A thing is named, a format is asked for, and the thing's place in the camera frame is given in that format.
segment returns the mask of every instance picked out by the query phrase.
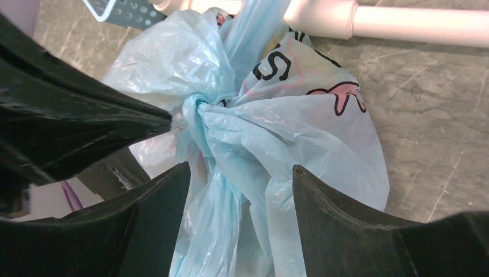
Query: gray plastic basket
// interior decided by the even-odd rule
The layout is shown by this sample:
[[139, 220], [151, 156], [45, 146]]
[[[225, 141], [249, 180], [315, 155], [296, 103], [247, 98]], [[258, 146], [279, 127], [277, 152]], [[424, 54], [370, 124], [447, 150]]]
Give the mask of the gray plastic basket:
[[83, 2], [98, 22], [144, 30], [166, 18], [147, 0], [83, 0]]

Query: translucent plastic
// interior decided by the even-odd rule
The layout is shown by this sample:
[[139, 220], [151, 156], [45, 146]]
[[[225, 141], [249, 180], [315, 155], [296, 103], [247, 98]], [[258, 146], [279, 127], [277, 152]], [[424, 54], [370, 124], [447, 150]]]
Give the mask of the translucent plastic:
[[190, 163], [171, 277], [305, 276], [295, 164], [373, 208], [387, 201], [355, 78], [280, 22], [286, 1], [246, 5], [221, 28], [217, 9], [174, 13], [130, 41], [105, 79], [174, 115], [171, 133], [131, 147], [150, 175]]

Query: white plastic bag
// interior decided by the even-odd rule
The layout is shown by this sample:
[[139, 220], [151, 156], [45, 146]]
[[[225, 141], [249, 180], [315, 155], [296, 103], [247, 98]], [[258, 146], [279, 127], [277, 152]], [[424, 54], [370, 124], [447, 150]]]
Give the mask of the white plastic bag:
[[306, 276], [295, 164], [386, 205], [385, 161], [359, 85], [281, 23], [287, 6], [250, 0], [222, 28], [217, 9], [176, 12], [130, 41], [104, 80], [174, 115], [172, 132], [130, 148], [153, 177], [190, 164], [170, 276]]

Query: plastic bag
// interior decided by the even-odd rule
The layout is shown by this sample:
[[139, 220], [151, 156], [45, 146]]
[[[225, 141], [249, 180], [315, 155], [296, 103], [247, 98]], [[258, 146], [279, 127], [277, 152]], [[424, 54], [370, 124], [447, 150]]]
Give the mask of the plastic bag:
[[305, 276], [295, 164], [385, 207], [385, 161], [359, 85], [281, 22], [288, 4], [247, 1], [221, 28], [221, 10], [176, 12], [130, 41], [104, 80], [174, 116], [171, 134], [130, 147], [150, 175], [169, 157], [191, 167], [170, 276]]

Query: blue plastic bag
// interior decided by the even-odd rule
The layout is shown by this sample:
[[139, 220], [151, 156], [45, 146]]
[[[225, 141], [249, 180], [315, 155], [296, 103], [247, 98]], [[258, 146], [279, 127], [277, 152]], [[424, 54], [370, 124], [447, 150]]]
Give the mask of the blue plastic bag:
[[191, 167], [170, 276], [306, 276], [295, 164], [385, 207], [385, 161], [359, 85], [281, 22], [288, 4], [249, 0], [234, 19], [176, 12], [128, 42], [104, 80], [174, 115], [171, 132], [130, 147], [150, 177]]

